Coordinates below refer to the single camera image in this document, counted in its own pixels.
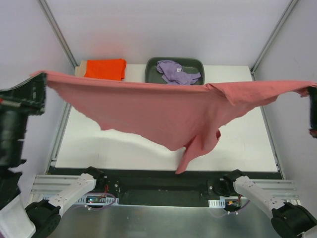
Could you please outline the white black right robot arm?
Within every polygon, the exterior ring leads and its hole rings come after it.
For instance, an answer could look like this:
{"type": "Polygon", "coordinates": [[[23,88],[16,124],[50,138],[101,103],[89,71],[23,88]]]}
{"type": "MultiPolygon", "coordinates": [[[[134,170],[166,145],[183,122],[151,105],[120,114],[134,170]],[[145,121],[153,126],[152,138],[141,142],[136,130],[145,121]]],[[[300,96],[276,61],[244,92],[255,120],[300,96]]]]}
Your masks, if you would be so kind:
{"type": "Polygon", "coordinates": [[[317,219],[303,206],[285,202],[257,186],[240,170],[234,170],[213,185],[215,194],[247,198],[262,210],[281,238],[315,238],[317,219]]]}

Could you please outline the pink t shirt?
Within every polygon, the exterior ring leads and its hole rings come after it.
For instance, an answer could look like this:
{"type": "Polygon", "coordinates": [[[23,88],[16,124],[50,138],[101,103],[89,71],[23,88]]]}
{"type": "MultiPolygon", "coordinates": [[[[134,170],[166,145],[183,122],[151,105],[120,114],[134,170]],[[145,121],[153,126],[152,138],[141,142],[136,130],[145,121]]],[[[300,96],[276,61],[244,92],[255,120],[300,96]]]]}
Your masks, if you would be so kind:
{"type": "Polygon", "coordinates": [[[102,130],[139,135],[171,151],[184,148],[176,173],[213,152],[220,127],[279,95],[305,97],[309,81],[245,81],[197,86],[119,82],[48,71],[47,85],[102,130]]]}

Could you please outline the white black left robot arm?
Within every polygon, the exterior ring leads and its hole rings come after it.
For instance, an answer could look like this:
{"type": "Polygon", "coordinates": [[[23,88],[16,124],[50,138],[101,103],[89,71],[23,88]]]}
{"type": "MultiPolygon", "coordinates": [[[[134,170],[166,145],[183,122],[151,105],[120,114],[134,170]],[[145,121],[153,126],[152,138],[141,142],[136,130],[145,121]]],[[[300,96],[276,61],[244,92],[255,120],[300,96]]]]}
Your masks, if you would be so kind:
{"type": "Polygon", "coordinates": [[[35,73],[27,80],[0,91],[0,236],[2,238],[46,238],[64,213],[88,192],[104,189],[102,171],[88,167],[74,182],[50,199],[27,205],[35,176],[48,160],[39,157],[25,165],[23,145],[29,117],[45,112],[48,75],[35,73]]]}

